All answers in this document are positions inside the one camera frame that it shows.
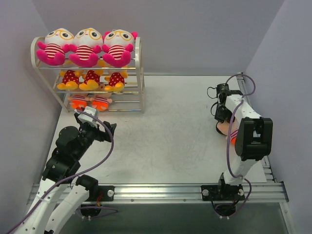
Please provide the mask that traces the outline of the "peach boy plush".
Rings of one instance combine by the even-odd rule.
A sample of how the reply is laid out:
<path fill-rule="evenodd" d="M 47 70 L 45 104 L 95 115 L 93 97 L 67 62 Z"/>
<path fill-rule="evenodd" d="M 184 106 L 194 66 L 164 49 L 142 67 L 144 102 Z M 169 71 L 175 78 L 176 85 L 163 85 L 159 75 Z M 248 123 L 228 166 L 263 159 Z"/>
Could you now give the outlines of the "peach boy plush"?
<path fill-rule="evenodd" d="M 224 135 L 226 139 L 230 137 L 230 143 L 235 145 L 237 134 L 238 134 L 238 123 L 236 119 L 234 119 L 234 122 L 232 123 L 230 133 L 229 133 L 229 128 L 230 128 L 230 123 L 227 121 L 224 121 L 224 122 L 218 121 L 216 124 L 217 132 Z"/>
<path fill-rule="evenodd" d="M 85 94 L 75 94 L 73 96 L 68 97 L 68 101 L 70 103 L 71 108 L 82 110 L 84 109 L 90 101 L 90 98 L 86 96 Z"/>
<path fill-rule="evenodd" d="M 105 84 L 100 84 L 99 87 L 94 90 L 97 93 L 94 93 L 89 99 L 91 101 L 91 106 L 101 112 L 107 110 L 109 104 L 113 102 L 111 99 L 112 93 L 107 93 L 105 86 Z"/>

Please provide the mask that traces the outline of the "yellow bear plush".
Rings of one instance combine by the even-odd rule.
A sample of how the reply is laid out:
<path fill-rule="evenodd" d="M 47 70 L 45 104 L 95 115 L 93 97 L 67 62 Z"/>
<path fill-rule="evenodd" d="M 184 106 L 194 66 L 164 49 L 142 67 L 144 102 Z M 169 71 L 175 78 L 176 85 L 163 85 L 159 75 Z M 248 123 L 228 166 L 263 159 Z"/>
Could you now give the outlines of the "yellow bear plush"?
<path fill-rule="evenodd" d="M 125 79 L 128 77 L 126 69 L 110 69 L 105 80 L 108 82 L 104 90 L 106 92 L 119 92 L 124 89 Z"/>
<path fill-rule="evenodd" d="M 99 87 L 100 77 L 103 75 L 104 69 L 88 70 L 83 77 L 83 83 L 79 85 L 79 89 L 83 91 L 92 91 Z"/>
<path fill-rule="evenodd" d="M 60 84 L 57 85 L 59 90 L 76 90 L 79 87 L 79 78 L 84 73 L 84 70 L 67 69 L 61 70 L 59 75 L 62 78 Z"/>

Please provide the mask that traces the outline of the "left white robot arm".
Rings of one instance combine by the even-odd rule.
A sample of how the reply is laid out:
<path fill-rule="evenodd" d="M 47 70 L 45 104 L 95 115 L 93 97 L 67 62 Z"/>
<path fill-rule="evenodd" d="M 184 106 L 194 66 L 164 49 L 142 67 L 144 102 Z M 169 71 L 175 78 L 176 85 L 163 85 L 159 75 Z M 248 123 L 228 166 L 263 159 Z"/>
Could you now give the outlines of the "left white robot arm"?
<path fill-rule="evenodd" d="M 114 143 L 117 124 L 77 121 L 79 128 L 63 128 L 56 148 L 46 163 L 37 194 L 24 218 L 13 228 L 16 234 L 57 234 L 85 200 L 98 196 L 98 181 L 87 175 L 102 165 L 111 155 L 94 166 L 79 172 L 80 159 L 94 141 Z"/>

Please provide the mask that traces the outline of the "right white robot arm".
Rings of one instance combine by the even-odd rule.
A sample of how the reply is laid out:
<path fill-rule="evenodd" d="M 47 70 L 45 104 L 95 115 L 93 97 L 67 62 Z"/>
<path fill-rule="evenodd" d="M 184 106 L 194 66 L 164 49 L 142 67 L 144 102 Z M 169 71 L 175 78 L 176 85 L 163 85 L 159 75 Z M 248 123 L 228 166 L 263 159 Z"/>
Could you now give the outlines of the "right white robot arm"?
<path fill-rule="evenodd" d="M 217 196 L 228 199 L 240 194 L 240 185 L 248 171 L 271 153 L 273 121 L 258 114 L 240 90 L 227 83 L 216 87 L 216 129 L 227 137 L 228 169 L 220 176 Z"/>

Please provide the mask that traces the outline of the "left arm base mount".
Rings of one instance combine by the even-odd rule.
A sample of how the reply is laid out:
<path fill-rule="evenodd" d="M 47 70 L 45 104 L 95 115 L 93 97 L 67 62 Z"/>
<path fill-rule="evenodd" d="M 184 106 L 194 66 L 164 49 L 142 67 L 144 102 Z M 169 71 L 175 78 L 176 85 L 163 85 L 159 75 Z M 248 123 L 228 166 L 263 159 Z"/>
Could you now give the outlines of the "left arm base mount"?
<path fill-rule="evenodd" d="M 89 191 L 89 197 L 86 201 L 108 202 L 114 200 L 115 187 L 112 185 L 97 185 Z"/>

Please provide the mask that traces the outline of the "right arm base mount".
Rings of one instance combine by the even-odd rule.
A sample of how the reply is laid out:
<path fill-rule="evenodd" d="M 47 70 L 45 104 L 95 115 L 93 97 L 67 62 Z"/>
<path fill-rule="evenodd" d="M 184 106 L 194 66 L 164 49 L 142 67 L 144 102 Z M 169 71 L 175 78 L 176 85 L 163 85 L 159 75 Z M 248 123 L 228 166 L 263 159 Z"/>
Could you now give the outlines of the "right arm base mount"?
<path fill-rule="evenodd" d="M 220 180 L 218 184 L 201 185 L 204 201 L 242 201 L 245 199 L 242 185 L 229 185 Z"/>

